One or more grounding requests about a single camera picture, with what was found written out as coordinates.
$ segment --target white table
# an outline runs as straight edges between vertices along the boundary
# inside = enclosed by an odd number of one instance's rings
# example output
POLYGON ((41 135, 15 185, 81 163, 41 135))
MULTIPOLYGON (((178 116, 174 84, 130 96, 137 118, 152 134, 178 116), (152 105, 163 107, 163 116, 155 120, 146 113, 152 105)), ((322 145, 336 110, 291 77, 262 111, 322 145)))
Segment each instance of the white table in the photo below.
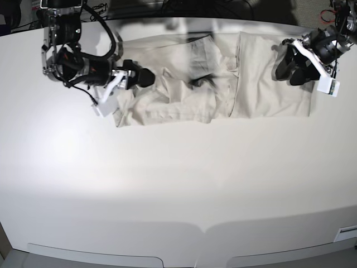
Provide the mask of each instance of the white table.
MULTIPOLYGON (((180 19, 119 27, 123 40, 192 31, 301 34, 271 23, 180 19)), ((166 267, 330 243, 357 224, 357 50, 340 59, 338 98, 309 118, 216 120, 117 129, 82 92, 41 71, 43 30, 0 38, 0 221, 28 243, 155 256, 166 267)), ((81 43, 109 39, 86 23, 81 43)))

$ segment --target wrinkled cloth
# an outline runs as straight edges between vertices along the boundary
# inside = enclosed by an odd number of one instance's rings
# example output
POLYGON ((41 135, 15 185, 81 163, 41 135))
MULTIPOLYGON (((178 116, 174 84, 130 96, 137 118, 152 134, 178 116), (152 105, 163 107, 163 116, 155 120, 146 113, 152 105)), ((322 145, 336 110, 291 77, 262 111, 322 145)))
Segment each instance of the wrinkled cloth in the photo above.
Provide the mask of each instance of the wrinkled cloth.
POLYGON ((274 80, 286 37, 248 33, 156 36, 123 43, 122 59, 156 75, 154 85, 123 90, 117 127, 215 118, 308 116, 313 84, 274 80))

